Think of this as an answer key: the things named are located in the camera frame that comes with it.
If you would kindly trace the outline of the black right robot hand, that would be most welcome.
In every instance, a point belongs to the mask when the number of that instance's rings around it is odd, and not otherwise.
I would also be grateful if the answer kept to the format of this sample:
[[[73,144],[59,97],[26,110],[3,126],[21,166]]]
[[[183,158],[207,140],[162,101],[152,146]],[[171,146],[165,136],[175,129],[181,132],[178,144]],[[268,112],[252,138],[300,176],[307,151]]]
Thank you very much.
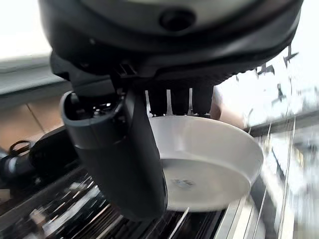
[[[147,116],[189,106],[292,41],[300,0],[41,0],[53,74],[69,81],[61,116],[80,159],[128,219],[160,217],[167,189]]]

